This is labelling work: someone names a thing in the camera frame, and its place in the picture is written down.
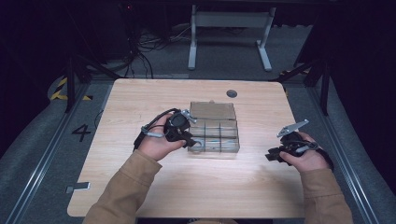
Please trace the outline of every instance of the forearm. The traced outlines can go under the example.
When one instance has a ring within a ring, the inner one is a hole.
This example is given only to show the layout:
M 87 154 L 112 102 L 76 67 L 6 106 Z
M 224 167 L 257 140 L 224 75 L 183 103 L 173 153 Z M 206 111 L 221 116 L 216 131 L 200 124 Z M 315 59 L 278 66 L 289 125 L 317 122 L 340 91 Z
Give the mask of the forearm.
M 350 209 L 330 169 L 301 173 L 305 224 L 353 223 Z
M 136 150 L 111 178 L 83 223 L 134 223 L 135 212 L 160 169 L 158 162 Z

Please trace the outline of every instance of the person's right hand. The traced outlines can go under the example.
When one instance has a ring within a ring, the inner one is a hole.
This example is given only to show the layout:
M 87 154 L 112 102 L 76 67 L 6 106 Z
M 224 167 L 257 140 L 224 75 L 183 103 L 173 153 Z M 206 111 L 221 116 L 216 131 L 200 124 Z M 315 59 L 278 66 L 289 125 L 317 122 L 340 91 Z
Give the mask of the person's right hand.
M 315 140 L 306 133 L 298 132 L 298 134 L 306 141 L 315 142 Z M 281 151 L 279 156 L 284 161 L 293 165 L 300 173 L 318 169 L 330 169 L 329 164 L 315 150 L 307 150 L 301 157 L 294 157 L 284 151 Z

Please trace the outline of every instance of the tabletop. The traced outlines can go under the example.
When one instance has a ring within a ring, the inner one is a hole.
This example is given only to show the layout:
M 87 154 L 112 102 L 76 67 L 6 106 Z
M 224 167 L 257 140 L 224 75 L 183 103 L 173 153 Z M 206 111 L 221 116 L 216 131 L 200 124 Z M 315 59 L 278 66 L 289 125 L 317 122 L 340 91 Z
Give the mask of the tabletop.
M 234 98 L 228 90 L 236 91 Z M 275 82 L 225 80 L 118 79 L 112 88 L 78 182 L 91 188 L 74 191 L 72 217 L 84 217 L 109 179 L 134 148 L 140 128 L 170 108 L 191 102 L 234 106 L 239 151 L 192 154 L 186 148 L 160 161 L 138 217 L 303 217 L 298 172 L 286 163 L 268 161 L 279 147 L 276 134 L 295 123 L 283 87 Z

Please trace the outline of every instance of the metal bar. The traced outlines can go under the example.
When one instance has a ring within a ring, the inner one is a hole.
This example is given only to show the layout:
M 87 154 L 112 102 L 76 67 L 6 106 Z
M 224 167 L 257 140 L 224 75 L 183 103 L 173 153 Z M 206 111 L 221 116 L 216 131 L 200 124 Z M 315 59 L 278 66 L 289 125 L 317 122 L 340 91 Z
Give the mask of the metal bar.
M 356 174 L 355 170 L 353 169 L 352 165 L 350 164 L 347 158 L 347 154 L 345 153 L 345 150 L 342 147 L 339 138 L 337 137 L 336 131 L 332 126 L 332 122 L 330 121 L 330 118 L 322 114 L 320 102 L 318 101 L 319 98 L 318 93 L 315 91 L 314 88 L 306 88 L 306 89 L 309 98 L 315 105 L 316 112 L 319 114 L 320 121 L 322 122 L 323 126 L 326 129 L 326 132 L 330 137 L 330 140 L 332 142 L 332 148 L 334 148 L 333 152 L 335 158 L 337 159 L 340 169 L 343 172 L 344 177 L 346 178 L 346 182 L 356 201 L 356 204 L 359 207 L 359 210 L 361 211 L 361 215 L 364 219 L 364 222 L 370 224 L 379 223 L 375 215 L 374 209 L 370 205 L 370 202 L 366 197 L 366 193 L 363 190 L 361 181 L 358 175 Z
M 85 95 L 89 85 L 83 84 L 80 88 L 78 88 L 78 100 L 74 103 L 74 106 L 71 107 L 69 113 L 64 113 L 61 122 L 52 136 L 52 139 L 47 146 L 46 151 L 41 157 L 38 165 L 35 170 L 32 172 L 28 183 L 26 184 L 20 198 L 14 205 L 10 215 L 7 218 L 6 223 L 20 223 L 23 218 L 24 213 L 26 212 L 29 203 L 32 201 L 35 193 L 37 192 L 41 181 L 44 179 L 46 172 L 48 171 L 50 164 L 55 156 L 56 151 L 58 150 L 62 137 L 64 135 L 64 131 L 67 127 L 67 124 L 70 122 L 70 119 L 73 118 L 79 103 L 81 102 L 83 96 Z

